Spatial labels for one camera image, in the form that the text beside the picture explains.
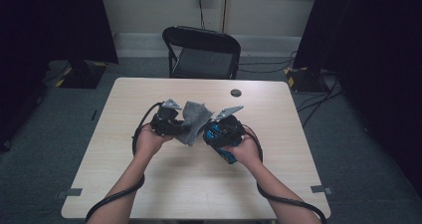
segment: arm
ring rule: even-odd
[[[258,147],[249,136],[245,135],[244,140],[238,146],[228,146],[225,149],[233,153],[236,159],[251,172],[265,192],[273,196],[303,201],[300,196],[289,189],[261,162],[258,155]],[[306,208],[272,200],[269,200],[269,203],[280,223],[320,223],[316,215]]]
[[[163,143],[170,139],[172,139],[172,136],[156,135],[150,125],[146,125],[137,139],[136,154],[133,160],[106,197],[136,184],[142,177],[152,156],[161,148]],[[88,223],[128,223],[135,195],[136,192],[132,192],[102,206],[93,214]]]

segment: wooden table top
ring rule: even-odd
[[[240,97],[231,91],[242,92]],[[244,106],[235,117],[258,136],[265,165],[305,202],[326,217],[330,210],[290,90],[282,82],[182,79],[117,79],[62,209],[65,218],[85,218],[117,182],[130,161],[131,137],[146,111],[174,99],[221,109]],[[146,121],[151,121],[155,109]],[[228,164],[200,136],[193,146],[177,139],[166,142],[145,171],[132,219],[276,219],[256,181],[239,162]]]

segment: hand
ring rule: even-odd
[[[246,132],[254,135],[254,133],[245,128]],[[223,147],[226,151],[229,151],[235,155],[236,159],[249,168],[250,165],[253,165],[256,162],[261,163],[260,156],[258,154],[258,147],[255,141],[248,135],[245,134],[243,140],[237,146],[225,146]]]
[[[135,155],[147,155],[152,157],[162,147],[162,144],[173,139],[174,136],[161,136],[156,134],[150,124],[145,125],[140,131],[136,142]]]

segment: black and blue device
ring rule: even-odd
[[[233,153],[223,149],[224,146],[237,146],[243,140],[246,131],[242,124],[232,115],[242,107],[224,109],[209,122],[204,129],[203,138],[229,164],[237,161]]]

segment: gray floor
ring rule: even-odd
[[[286,59],[244,57],[241,63]],[[65,64],[53,63],[48,77]],[[281,66],[242,65],[241,70],[263,72]],[[11,140],[11,151],[0,153],[0,223],[83,223],[62,218],[64,199],[56,196],[72,185],[113,81],[119,77],[165,78],[167,72],[166,58],[121,58],[119,65],[106,69],[95,90],[58,89],[56,80],[48,82],[42,103]],[[238,79],[286,80],[283,72],[239,72]],[[300,106],[315,95],[292,96]],[[300,112],[301,120],[311,111]],[[333,190],[327,196],[328,223],[422,223],[421,200],[364,129],[363,118],[344,95],[321,105],[304,128],[321,182]]]

